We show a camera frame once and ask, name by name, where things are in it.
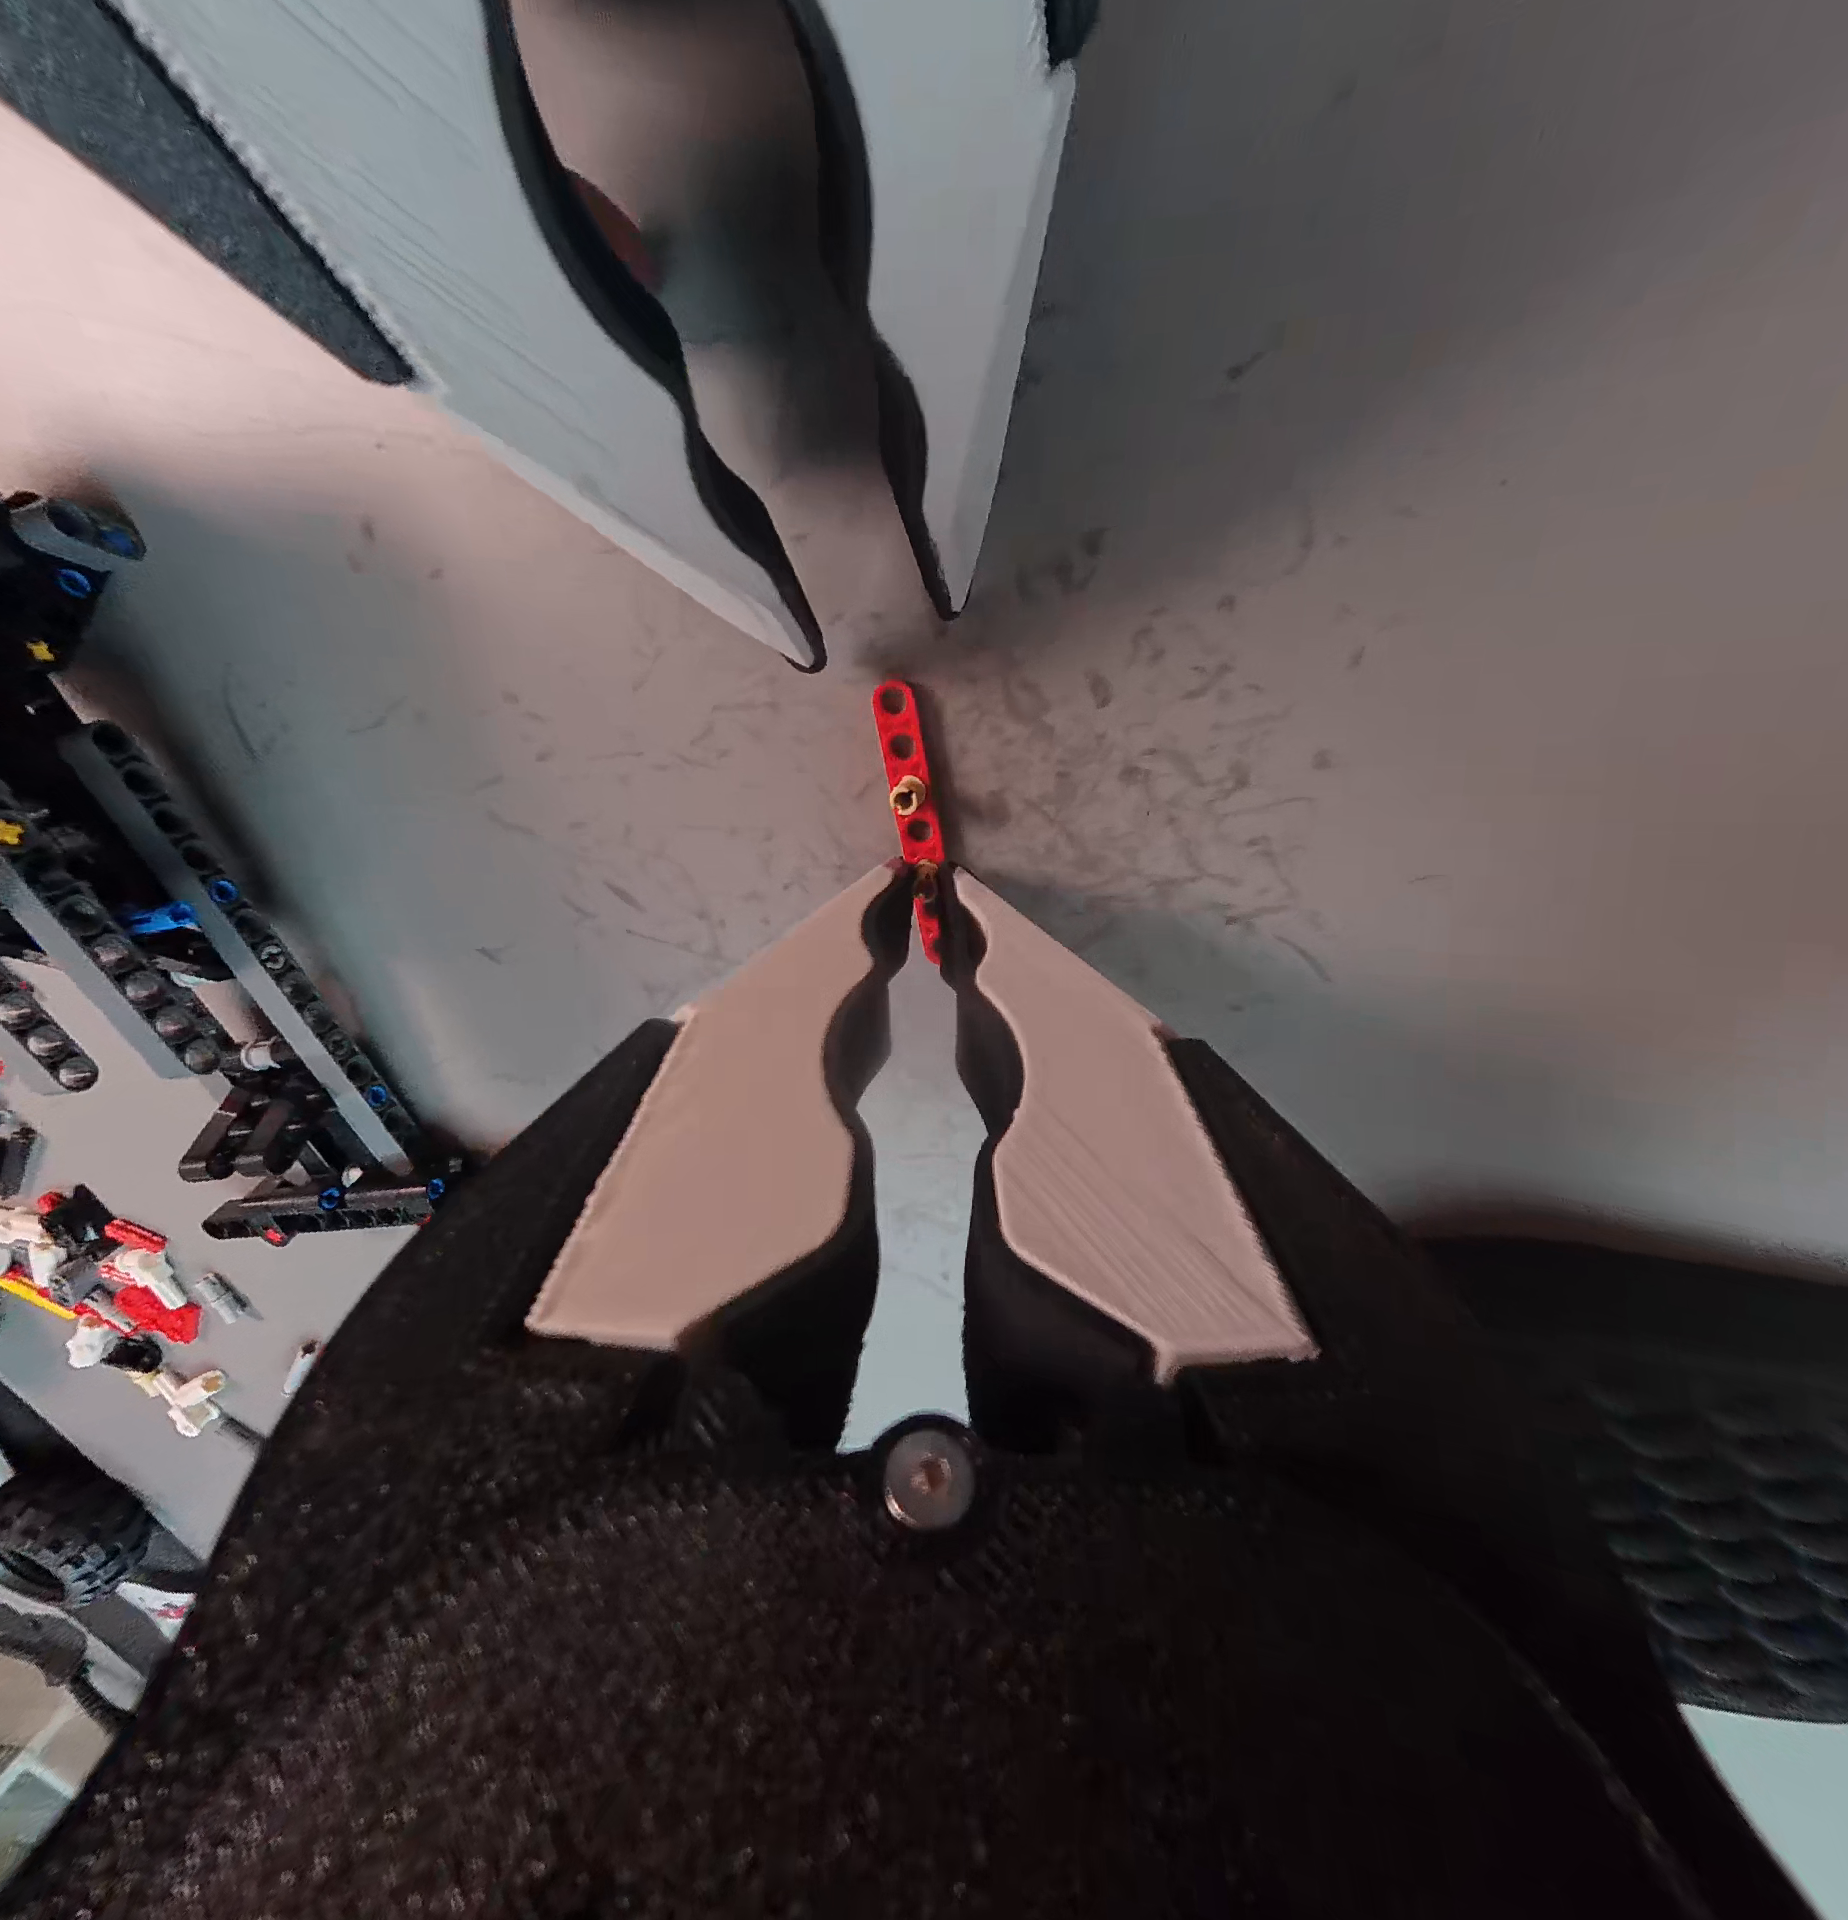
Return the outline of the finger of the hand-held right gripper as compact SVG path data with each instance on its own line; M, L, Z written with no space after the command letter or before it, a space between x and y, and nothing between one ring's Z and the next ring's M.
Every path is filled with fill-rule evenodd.
M871 328L885 484L931 610L960 612L1079 96L1079 4L786 13L814 89L833 270Z
M793 671L828 662L670 314L552 157L509 4L125 0L125 22L450 417Z

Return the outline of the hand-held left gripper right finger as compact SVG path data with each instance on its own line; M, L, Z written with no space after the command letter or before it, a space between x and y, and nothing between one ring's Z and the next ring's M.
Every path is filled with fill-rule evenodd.
M1315 1362L1172 1065L1172 1034L973 873L944 893L952 1065L982 1114L964 1404L987 1446L1152 1423L1201 1366Z

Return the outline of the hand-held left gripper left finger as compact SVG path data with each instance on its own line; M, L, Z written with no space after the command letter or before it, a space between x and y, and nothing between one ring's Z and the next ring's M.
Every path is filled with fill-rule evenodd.
M833 1450L879 1305L880 873L714 994L599 1172L522 1327L732 1366L797 1450Z

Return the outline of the red perforated toy beam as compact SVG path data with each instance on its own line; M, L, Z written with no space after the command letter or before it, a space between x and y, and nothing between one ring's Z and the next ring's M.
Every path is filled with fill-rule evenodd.
M880 740L885 770L885 816L897 829L897 854L912 863L912 907L915 938L931 963L944 963L944 809L940 809L940 774L929 759L919 702L912 679L880 679L871 694L871 722Z

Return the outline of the toy truck chassis model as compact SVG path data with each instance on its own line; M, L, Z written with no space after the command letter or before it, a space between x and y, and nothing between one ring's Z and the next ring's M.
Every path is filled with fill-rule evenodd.
M210 1238L420 1228L463 1158L414 1114L171 774L85 722L67 671L143 562L115 506L0 490L0 1034L60 1090L92 1053L21 980L56 963L142 1053L210 1090L181 1180L235 1194Z

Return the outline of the grey desk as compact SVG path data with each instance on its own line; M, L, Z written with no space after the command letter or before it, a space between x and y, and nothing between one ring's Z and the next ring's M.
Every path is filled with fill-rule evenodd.
M793 675L0 107L0 484L420 1114L499 1151L885 854L1390 1216L1848 1276L1848 4L1103 4L947 629Z

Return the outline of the pile of red white pieces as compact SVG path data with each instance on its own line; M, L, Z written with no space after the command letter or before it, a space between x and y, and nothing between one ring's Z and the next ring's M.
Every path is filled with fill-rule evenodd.
M109 1404L142 1388L171 1434L259 1446L311 1380L340 1299L276 1238L220 1238L220 1190L181 1180L207 1096L142 1062L85 1062L39 1019L0 1034L0 1362L92 1375Z

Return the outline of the black rubber toy tire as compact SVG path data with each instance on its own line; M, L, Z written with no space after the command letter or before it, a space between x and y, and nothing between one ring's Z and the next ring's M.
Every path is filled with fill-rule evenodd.
M39 1465L0 1483L0 1591L87 1608L153 1556L157 1517L92 1465Z

